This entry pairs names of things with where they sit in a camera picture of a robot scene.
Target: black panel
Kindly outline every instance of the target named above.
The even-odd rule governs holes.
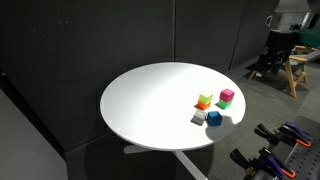
[[[173,61],[172,4],[7,4],[0,68],[68,151],[107,131],[99,96],[111,80],[137,66]]]
[[[273,14],[278,2],[279,0],[247,1],[230,69],[258,57],[263,51],[269,35],[265,20]]]
[[[246,0],[177,0],[176,61],[228,70]]]

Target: gray floor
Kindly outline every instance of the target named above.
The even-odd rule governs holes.
[[[258,150],[268,143],[254,134],[263,123],[276,129],[286,121],[308,118],[320,123],[320,64],[307,66],[308,84],[297,87],[298,98],[288,95],[288,84],[272,75],[264,79],[236,81],[246,98],[246,114],[238,128],[223,141],[186,152],[187,156],[210,180],[238,180],[244,170],[229,154],[238,148],[247,158],[258,157]],[[69,180],[192,180],[183,165],[168,152],[145,152],[125,155],[127,143],[115,135],[101,137],[90,145],[67,155]]]

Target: table base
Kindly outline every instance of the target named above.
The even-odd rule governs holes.
[[[126,146],[123,151],[125,154],[132,154],[152,150],[136,145],[130,145]],[[192,161],[182,151],[172,151],[172,153],[180,160],[180,162],[184,165],[184,167],[188,169],[188,171],[196,180],[208,180],[208,178],[206,178],[202,174],[202,172],[192,163]]]

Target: table top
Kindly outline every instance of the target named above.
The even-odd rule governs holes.
[[[235,92],[232,104],[216,106],[220,92]],[[209,111],[219,111],[220,126],[191,122],[200,94],[213,94]],[[105,89],[100,110],[111,130],[135,145],[162,151],[191,150],[230,134],[245,113],[239,87],[223,74],[188,63],[157,63],[128,71]]]

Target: magenta cube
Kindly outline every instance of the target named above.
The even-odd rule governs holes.
[[[230,89],[225,89],[220,93],[220,99],[224,102],[232,101],[233,96],[234,96],[234,92],[231,91]]]

